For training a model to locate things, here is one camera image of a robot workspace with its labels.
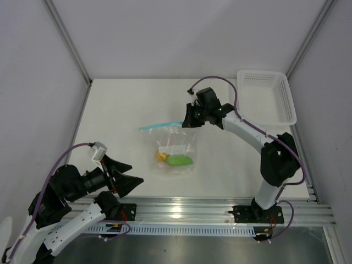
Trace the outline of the clear zip top bag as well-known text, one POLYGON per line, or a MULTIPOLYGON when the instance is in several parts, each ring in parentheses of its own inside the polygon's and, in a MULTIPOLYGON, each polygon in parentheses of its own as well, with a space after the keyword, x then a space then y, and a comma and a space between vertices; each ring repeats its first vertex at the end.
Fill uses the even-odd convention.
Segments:
POLYGON ((174 175, 189 175, 197 161, 198 128, 183 128, 182 122, 152 124, 139 128, 145 144, 148 165, 153 174, 171 177, 174 175), (170 155, 186 155, 193 159, 190 166, 172 167, 166 162, 158 162, 155 153, 164 152, 170 155))

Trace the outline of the green toy vegetable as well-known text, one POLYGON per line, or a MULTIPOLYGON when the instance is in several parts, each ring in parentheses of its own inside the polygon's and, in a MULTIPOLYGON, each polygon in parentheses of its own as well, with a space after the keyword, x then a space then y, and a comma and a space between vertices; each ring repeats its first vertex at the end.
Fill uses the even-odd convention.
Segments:
POLYGON ((190 166, 193 163, 193 159, 186 155, 170 155, 166 159, 166 164, 172 167, 190 166))

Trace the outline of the yellow toy fruit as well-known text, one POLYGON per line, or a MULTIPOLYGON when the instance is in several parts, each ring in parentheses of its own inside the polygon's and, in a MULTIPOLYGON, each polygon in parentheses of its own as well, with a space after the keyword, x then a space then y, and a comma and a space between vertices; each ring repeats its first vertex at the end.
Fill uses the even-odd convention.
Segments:
POLYGON ((165 162, 168 158, 169 154, 164 153, 164 152, 159 152, 159 150, 156 151, 155 153, 155 159, 158 162, 165 162))

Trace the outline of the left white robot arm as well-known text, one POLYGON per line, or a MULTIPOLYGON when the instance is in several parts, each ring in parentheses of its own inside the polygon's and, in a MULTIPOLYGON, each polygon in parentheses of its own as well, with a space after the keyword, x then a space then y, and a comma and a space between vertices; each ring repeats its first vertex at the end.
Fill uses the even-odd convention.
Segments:
POLYGON ((127 219, 118 201, 144 182, 127 175, 132 166, 104 155, 101 165, 80 174, 66 164, 50 174, 44 192, 33 199, 25 227, 11 247, 3 251, 1 263, 52 263, 53 259, 88 227, 100 221, 127 219), (69 203, 99 190, 93 202, 77 217, 58 230, 54 227, 69 213, 69 203))

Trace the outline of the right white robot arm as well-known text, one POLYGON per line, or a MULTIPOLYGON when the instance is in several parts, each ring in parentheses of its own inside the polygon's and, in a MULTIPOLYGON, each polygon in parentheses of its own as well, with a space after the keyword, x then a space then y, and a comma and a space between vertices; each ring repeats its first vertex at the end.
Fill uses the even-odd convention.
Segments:
POLYGON ((263 182, 252 202, 251 215, 258 222, 265 221, 270 217, 271 207, 277 203, 284 184, 300 169, 293 137, 284 133, 271 139, 241 119, 233 105, 221 104, 210 87, 198 92, 188 89, 187 93, 192 96, 192 102, 186 105, 183 128, 199 128, 209 122, 238 136, 260 154, 263 182))

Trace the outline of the white plastic basket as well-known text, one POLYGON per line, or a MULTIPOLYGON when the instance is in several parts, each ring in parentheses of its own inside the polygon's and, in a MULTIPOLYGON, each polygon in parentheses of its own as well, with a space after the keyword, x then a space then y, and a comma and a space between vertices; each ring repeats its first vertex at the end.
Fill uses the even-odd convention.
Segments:
POLYGON ((240 70, 237 72, 237 107, 248 121, 271 127, 297 122, 287 76, 278 71, 240 70))

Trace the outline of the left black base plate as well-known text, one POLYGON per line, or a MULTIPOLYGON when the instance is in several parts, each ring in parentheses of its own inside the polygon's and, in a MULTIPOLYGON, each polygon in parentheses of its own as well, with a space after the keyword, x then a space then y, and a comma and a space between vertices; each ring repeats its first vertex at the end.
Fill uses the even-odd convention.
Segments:
POLYGON ((135 221, 137 213, 137 204, 135 203, 121 203, 119 211, 112 217, 114 221, 135 221))

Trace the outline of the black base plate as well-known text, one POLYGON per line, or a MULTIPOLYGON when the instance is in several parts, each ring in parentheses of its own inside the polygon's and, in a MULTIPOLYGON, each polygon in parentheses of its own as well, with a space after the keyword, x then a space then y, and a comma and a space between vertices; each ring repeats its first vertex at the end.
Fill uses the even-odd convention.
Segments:
POLYGON ((228 211, 234 217, 235 223, 250 223, 250 224, 270 224, 274 218, 274 223, 283 224, 283 211, 280 206, 274 205, 268 210, 263 210, 260 207, 254 208, 249 205, 233 206, 228 211))
POLYGON ((135 221, 137 213, 137 204, 135 203, 121 203, 119 211, 112 217, 114 221, 135 221))

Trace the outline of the aluminium rail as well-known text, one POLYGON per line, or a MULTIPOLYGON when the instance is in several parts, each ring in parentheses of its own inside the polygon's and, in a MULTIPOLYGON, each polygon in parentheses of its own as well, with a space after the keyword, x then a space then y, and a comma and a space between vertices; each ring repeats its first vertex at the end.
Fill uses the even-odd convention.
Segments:
MULTIPOLYGON (((136 223, 221 226, 234 223, 228 212, 235 205, 249 205, 251 200, 201 199, 194 197, 125 197, 122 204, 137 204, 136 223)), ((316 201, 291 200, 294 227, 334 227, 337 225, 330 205, 316 201)))

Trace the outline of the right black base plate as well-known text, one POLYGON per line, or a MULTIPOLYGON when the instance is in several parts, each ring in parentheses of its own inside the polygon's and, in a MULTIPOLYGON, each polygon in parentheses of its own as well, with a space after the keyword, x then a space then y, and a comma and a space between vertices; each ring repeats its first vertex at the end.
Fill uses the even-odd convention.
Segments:
POLYGON ((260 207, 254 208, 249 205, 233 206, 228 211, 234 217, 235 223, 250 223, 250 224, 270 224, 274 218, 274 223, 283 224, 283 211, 280 206, 274 205, 268 210, 263 210, 260 207))

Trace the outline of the right aluminium frame post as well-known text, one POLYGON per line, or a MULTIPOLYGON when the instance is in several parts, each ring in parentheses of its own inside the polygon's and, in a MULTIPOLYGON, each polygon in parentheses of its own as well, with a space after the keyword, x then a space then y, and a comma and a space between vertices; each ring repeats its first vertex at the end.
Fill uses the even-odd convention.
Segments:
POLYGON ((323 6, 321 7, 317 17, 314 19, 312 25, 310 26, 308 33, 306 34, 302 44, 300 45, 292 63, 290 64, 286 72, 288 80, 290 80, 293 77, 294 73, 297 71, 299 65, 305 58, 307 52, 309 51, 318 33, 323 28, 326 20, 328 19, 330 13, 332 12, 337 2, 338 1, 336 0, 324 1, 323 6))

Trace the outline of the aluminium frame post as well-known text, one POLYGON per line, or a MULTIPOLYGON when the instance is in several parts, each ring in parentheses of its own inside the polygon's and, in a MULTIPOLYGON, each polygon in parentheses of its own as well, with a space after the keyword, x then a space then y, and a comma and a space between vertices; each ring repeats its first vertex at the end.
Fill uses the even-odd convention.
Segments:
POLYGON ((82 76, 84 82, 87 86, 90 86, 92 83, 92 79, 89 76, 89 73, 74 45, 72 38, 65 26, 55 4, 52 0, 42 0, 44 7, 47 10, 49 17, 51 18, 58 34, 60 35, 68 53, 70 54, 74 64, 76 65, 80 75, 82 76))
POLYGON ((288 80, 290 80, 293 77, 294 73, 297 71, 299 65, 305 58, 307 52, 309 51, 318 33, 323 28, 326 20, 328 19, 330 13, 332 12, 337 2, 338 1, 336 0, 324 1, 323 6, 321 7, 317 17, 314 19, 312 25, 310 26, 308 33, 306 34, 302 44, 300 45, 292 63, 290 64, 286 72, 288 80))

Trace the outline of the left aluminium frame post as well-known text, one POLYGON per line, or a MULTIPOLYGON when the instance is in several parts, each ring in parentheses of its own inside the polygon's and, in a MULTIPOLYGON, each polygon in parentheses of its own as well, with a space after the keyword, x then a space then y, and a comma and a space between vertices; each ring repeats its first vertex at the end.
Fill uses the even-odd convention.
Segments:
POLYGON ((87 86, 90 86, 92 83, 92 79, 89 76, 89 73, 74 45, 72 38, 65 26, 55 4, 52 0, 42 0, 44 7, 47 10, 49 17, 51 18, 58 34, 60 35, 68 53, 70 54, 74 64, 76 65, 80 75, 82 76, 84 82, 87 86))

